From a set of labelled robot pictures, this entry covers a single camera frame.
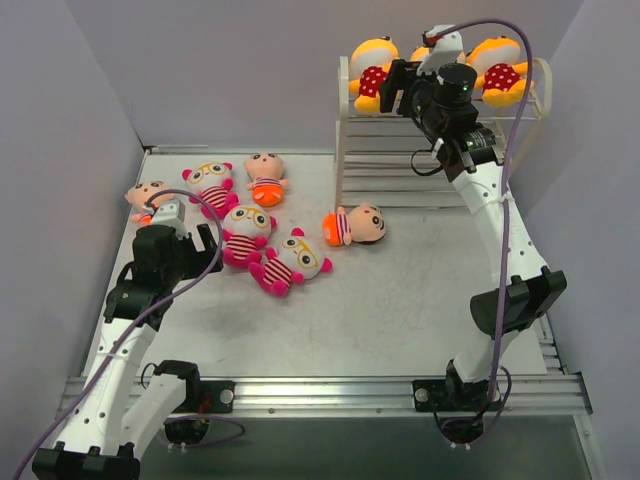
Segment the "yellow plush red dotted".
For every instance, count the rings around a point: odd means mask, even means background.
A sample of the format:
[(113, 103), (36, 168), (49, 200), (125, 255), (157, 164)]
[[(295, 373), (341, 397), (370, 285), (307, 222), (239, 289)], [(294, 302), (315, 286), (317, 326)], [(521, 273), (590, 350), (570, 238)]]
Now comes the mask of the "yellow plush red dotted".
[(466, 63), (477, 74), (475, 89), (492, 108), (514, 105), (525, 95), (527, 62), (520, 62), (518, 42), (506, 36), (488, 38), (466, 54)]
[(411, 62), (422, 62), (430, 54), (430, 49), (425, 46), (419, 46), (414, 49), (411, 54)]
[(379, 87), (386, 80), (391, 63), (399, 58), (389, 36), (365, 40), (349, 61), (349, 94), (355, 98), (354, 109), (360, 114), (380, 113)]

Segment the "pink panda plush front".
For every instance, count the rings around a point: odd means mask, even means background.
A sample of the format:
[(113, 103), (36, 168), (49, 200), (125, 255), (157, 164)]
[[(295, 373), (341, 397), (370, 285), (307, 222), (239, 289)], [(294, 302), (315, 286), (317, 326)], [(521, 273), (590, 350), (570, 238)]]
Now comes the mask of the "pink panda plush front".
[(263, 291), (276, 297), (285, 297), (293, 285), (333, 270), (332, 261), (300, 227), (265, 253), (266, 261), (250, 263), (248, 271)]

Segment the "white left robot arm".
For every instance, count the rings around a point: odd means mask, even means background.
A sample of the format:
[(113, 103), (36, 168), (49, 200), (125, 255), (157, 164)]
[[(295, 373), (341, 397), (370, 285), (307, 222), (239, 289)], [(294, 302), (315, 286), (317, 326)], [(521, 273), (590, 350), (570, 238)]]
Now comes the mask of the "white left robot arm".
[(133, 258), (106, 296), (100, 340), (81, 392), (47, 429), (53, 445), (35, 445), (38, 479), (137, 479), (141, 458), (164, 420), (202, 399), (198, 368), (164, 361), (159, 377), (132, 406), (127, 403), (143, 357), (174, 299), (206, 275), (222, 270), (220, 229), (200, 224), (203, 247), (166, 225), (137, 231)]

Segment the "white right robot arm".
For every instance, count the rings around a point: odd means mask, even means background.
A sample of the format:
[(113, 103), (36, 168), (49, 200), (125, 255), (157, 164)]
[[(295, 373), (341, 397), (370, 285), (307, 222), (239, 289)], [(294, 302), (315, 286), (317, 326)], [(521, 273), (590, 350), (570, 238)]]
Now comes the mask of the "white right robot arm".
[(452, 359), (443, 381), (426, 386), (433, 410), (472, 411), (495, 404), (504, 353), (543, 317), (567, 287), (534, 246), (508, 186), (507, 156), (471, 100), (476, 72), (449, 63), (422, 74), (416, 62), (392, 62), (381, 84), (380, 110), (409, 118), (460, 194), (477, 227), (494, 286), (470, 299), (470, 343)]

